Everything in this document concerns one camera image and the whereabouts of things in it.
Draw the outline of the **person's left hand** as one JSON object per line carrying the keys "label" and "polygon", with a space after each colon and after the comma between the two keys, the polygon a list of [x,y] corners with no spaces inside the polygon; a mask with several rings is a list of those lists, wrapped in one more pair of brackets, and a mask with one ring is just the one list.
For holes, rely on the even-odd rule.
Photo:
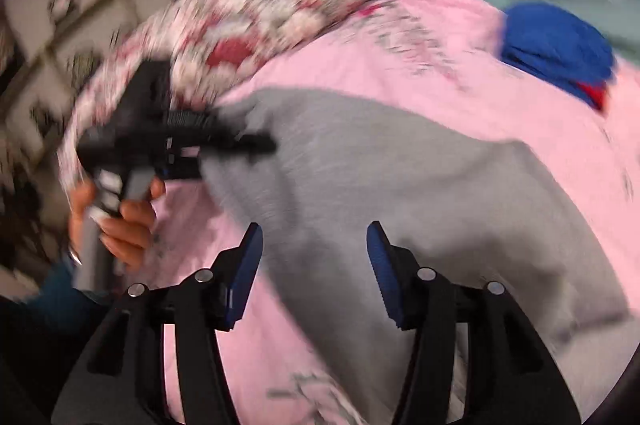
{"label": "person's left hand", "polygon": [[[101,242],[130,272],[142,267],[145,252],[152,245],[152,231],[156,220],[152,202],[162,197],[165,192],[165,183],[154,177],[150,191],[143,200],[123,200],[119,217],[106,218],[99,223]],[[81,255],[84,214],[95,197],[96,187],[91,181],[80,182],[70,191],[68,233],[70,248],[77,257]]]}

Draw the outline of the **person's left forearm sleeve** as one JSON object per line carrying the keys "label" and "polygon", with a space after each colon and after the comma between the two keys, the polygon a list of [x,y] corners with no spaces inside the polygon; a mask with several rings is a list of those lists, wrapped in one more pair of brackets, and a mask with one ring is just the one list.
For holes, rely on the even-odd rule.
{"label": "person's left forearm sleeve", "polygon": [[21,302],[31,315],[61,331],[94,329],[110,311],[106,299],[86,295],[73,286],[77,263],[63,258],[54,265],[40,291]]}

